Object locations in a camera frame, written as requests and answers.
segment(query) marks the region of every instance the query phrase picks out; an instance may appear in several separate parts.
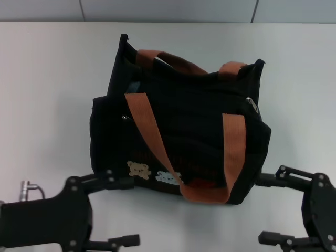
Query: teddy bear patch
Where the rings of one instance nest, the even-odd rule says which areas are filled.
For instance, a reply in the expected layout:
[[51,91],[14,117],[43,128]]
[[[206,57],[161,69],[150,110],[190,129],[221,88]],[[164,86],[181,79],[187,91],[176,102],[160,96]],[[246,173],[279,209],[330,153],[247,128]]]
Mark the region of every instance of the teddy bear patch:
[[157,176],[155,177],[157,181],[168,183],[171,185],[178,185],[178,181],[173,177],[173,174],[170,172],[157,172]]
[[152,174],[152,172],[148,170],[148,165],[146,164],[138,164],[132,161],[127,161],[127,165],[129,166],[131,171],[128,174],[130,176],[139,176],[144,180],[148,180],[148,176]]

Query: orange strap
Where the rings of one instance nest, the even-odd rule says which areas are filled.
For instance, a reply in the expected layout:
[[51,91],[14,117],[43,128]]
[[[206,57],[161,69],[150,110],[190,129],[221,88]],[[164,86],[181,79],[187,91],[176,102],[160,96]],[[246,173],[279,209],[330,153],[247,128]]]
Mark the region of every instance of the orange strap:
[[178,181],[181,194],[187,200],[193,202],[226,203],[245,161],[246,128],[244,116],[223,114],[224,174],[227,186],[222,188],[193,188],[183,184],[173,169],[147,95],[145,93],[128,93],[125,94],[125,97],[144,141],[155,157]]
[[[147,70],[153,69],[154,59],[158,57],[166,62],[168,65],[188,75],[205,75],[207,72],[199,66],[191,63],[181,57],[169,54],[164,51],[155,50],[139,50],[136,55],[136,64]],[[245,63],[230,61],[220,68],[218,75],[220,80],[235,79],[239,70],[246,66]]]

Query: black bag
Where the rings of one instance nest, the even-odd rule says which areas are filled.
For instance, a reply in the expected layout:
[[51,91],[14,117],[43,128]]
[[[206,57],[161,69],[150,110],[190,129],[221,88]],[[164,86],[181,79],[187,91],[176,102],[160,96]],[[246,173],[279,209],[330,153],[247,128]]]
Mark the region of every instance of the black bag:
[[127,40],[122,34],[107,95],[93,100],[94,172],[134,176],[137,186],[190,201],[240,204],[271,134],[257,106],[264,62],[206,73],[165,52],[136,51]]

